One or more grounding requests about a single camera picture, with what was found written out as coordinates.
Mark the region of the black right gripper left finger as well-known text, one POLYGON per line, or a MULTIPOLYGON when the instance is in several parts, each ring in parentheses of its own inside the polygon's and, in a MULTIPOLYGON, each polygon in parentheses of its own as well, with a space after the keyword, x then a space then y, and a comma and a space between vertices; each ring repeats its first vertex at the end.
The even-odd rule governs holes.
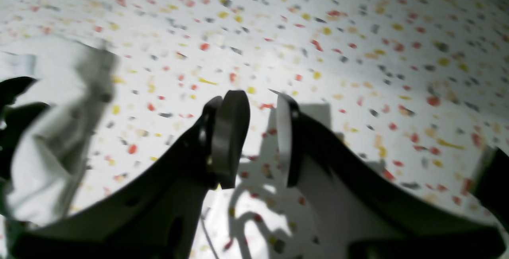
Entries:
POLYGON ((89 208, 21 233, 13 259, 187 259, 209 190, 234 188, 247 94, 230 90, 143 174, 89 208))

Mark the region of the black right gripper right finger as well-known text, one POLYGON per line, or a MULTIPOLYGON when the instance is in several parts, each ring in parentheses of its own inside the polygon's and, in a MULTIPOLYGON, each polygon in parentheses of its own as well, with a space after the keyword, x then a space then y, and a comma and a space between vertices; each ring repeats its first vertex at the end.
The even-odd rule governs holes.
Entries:
POLYGON ((498 259, 499 229, 405 192, 278 92, 282 178, 311 206, 326 259, 498 259))

